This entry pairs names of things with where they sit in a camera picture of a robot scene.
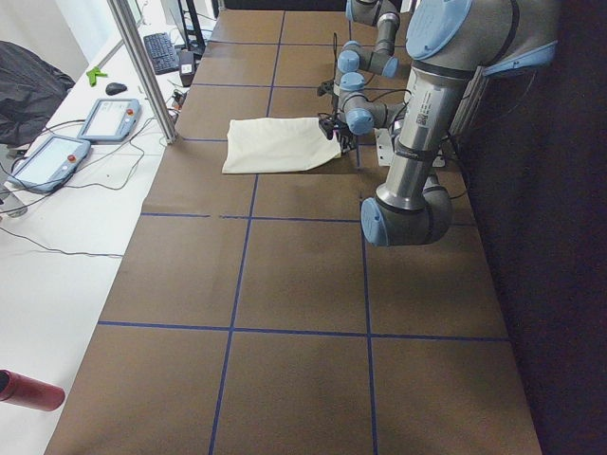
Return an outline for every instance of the computer mouse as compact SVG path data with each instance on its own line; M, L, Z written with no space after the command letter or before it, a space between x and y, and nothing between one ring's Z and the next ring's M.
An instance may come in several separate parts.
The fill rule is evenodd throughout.
M105 93L107 93L110 97L113 95L117 95L118 93L122 93L126 90L126 85L119 82L110 82L105 87Z

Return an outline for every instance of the red tube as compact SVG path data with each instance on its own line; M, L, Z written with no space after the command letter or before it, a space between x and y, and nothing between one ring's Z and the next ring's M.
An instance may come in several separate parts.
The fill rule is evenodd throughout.
M35 410L55 410L65 400L62 388L0 370L0 401Z

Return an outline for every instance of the blue and white device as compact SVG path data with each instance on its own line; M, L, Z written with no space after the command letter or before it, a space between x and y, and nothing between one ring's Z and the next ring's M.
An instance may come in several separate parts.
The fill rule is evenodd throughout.
M99 99L78 133L90 142L122 142L135 128L141 106L138 100Z
M9 182L31 192L53 192L76 172L91 143L52 135L9 176Z

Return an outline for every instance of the folded cloth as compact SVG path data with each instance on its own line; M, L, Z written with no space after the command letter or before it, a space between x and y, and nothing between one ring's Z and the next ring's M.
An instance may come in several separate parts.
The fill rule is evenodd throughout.
M339 143L327 140L317 118L232 120L223 173L306 171L340 153Z

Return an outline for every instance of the black keyboard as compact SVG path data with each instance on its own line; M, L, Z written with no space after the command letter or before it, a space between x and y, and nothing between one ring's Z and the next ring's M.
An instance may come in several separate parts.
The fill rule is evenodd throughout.
M168 33L144 36L143 44L155 74L170 73L179 69L179 57Z

